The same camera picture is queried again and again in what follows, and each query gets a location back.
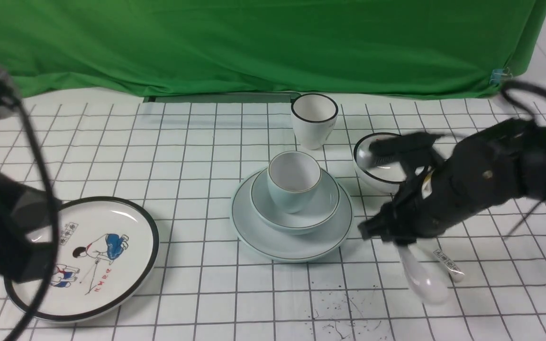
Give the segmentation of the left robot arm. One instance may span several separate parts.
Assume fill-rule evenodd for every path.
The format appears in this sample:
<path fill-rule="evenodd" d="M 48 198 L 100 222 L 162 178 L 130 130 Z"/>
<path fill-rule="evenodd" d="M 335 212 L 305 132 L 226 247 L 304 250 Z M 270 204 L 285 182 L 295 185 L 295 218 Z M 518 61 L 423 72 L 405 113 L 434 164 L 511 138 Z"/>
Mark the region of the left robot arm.
<path fill-rule="evenodd" d="M 16 283 L 47 281 L 58 258 L 59 211 L 51 177 L 32 119 L 9 72 L 0 66 L 0 120 L 17 116 L 26 134 L 43 188 L 0 171 L 0 276 Z"/>

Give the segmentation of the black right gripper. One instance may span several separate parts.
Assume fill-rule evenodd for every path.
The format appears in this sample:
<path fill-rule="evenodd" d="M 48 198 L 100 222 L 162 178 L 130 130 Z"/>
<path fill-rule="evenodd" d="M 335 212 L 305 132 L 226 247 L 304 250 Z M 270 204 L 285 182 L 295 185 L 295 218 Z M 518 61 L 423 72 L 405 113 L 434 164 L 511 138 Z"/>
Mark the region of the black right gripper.
<path fill-rule="evenodd" d="M 407 183 L 393 203 L 358 224 L 361 238 L 408 246 L 523 196 L 520 153 L 533 127 L 531 121 L 507 119 L 458 142 L 445 161 L 434 149 L 440 134 L 415 132 L 371 142 L 370 167 L 398 162 Z"/>

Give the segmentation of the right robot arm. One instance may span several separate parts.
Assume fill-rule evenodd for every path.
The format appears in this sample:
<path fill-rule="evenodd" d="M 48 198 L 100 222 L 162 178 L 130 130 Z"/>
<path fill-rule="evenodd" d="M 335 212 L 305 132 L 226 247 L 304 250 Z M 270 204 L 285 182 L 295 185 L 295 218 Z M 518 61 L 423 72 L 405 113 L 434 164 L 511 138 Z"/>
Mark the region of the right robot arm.
<path fill-rule="evenodd" d="M 546 99 L 546 88 L 509 80 L 501 97 L 529 114 L 510 118 L 462 138 L 444 159 L 434 149 L 442 134 L 423 130 L 370 143 L 368 166 L 401 165 L 407 179 L 392 201 L 382 205 L 358 230 L 364 240 L 408 245 L 435 238 L 492 206 L 527 197 L 546 202 L 546 126 L 512 97 L 522 90 Z"/>

